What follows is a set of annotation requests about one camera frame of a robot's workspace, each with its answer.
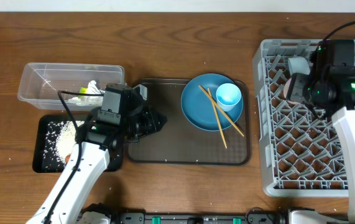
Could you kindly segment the white napkin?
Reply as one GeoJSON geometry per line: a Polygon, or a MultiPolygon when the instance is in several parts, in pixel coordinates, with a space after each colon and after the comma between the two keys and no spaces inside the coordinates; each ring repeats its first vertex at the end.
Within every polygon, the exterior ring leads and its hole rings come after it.
{"type": "Polygon", "coordinates": [[[68,102],[78,106],[101,106],[104,90],[98,88],[95,80],[90,81],[86,88],[88,89],[86,94],[89,94],[89,96],[75,96],[68,99],[68,102]]]}

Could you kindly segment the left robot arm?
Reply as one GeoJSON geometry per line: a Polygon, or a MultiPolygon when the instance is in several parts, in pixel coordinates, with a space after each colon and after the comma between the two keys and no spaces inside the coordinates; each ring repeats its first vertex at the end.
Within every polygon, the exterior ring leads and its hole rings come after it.
{"type": "Polygon", "coordinates": [[[112,165],[120,166],[125,143],[159,132],[167,122],[164,115],[146,104],[144,87],[108,87],[100,95],[102,105],[90,111],[82,125],[71,119],[76,144],[61,176],[29,223],[76,223],[88,194],[100,175],[112,165]]]}

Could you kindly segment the light blue cup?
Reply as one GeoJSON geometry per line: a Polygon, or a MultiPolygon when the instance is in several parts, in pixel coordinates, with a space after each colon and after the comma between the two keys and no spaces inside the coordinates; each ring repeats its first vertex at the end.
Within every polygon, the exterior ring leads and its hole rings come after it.
{"type": "Polygon", "coordinates": [[[241,98],[240,89],[232,83],[222,84],[216,90],[216,101],[223,111],[231,111],[241,98]]]}

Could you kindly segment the green snack wrapper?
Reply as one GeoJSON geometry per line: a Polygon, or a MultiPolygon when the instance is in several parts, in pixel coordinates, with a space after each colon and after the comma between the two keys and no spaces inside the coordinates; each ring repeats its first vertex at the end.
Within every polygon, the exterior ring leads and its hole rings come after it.
{"type": "Polygon", "coordinates": [[[81,88],[80,88],[80,90],[79,90],[79,94],[80,94],[80,96],[85,95],[85,94],[87,93],[87,91],[88,91],[88,89],[87,89],[87,88],[83,88],[83,87],[81,87],[81,88]]]}

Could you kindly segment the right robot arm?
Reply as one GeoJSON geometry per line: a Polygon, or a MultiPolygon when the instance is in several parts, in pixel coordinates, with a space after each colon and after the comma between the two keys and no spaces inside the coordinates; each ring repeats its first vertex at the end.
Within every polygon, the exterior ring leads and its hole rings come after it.
{"type": "Polygon", "coordinates": [[[286,99],[324,109],[332,120],[349,185],[348,220],[355,223],[355,66],[350,61],[335,65],[325,59],[309,65],[305,58],[295,57],[289,59],[288,69],[286,99]]]}

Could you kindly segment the orange carrot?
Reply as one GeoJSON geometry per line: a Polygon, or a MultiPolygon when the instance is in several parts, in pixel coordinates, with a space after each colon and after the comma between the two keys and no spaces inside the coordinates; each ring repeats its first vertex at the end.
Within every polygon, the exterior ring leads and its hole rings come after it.
{"type": "Polygon", "coordinates": [[[70,160],[70,156],[71,156],[71,154],[69,154],[65,157],[65,163],[68,163],[68,161],[70,160]]]}

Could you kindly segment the pink cup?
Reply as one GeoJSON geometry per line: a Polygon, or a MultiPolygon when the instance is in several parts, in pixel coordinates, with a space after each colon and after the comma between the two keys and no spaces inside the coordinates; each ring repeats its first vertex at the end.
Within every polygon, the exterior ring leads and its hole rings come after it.
{"type": "Polygon", "coordinates": [[[297,75],[289,78],[284,85],[284,98],[291,104],[302,104],[303,101],[303,83],[297,75]]]}

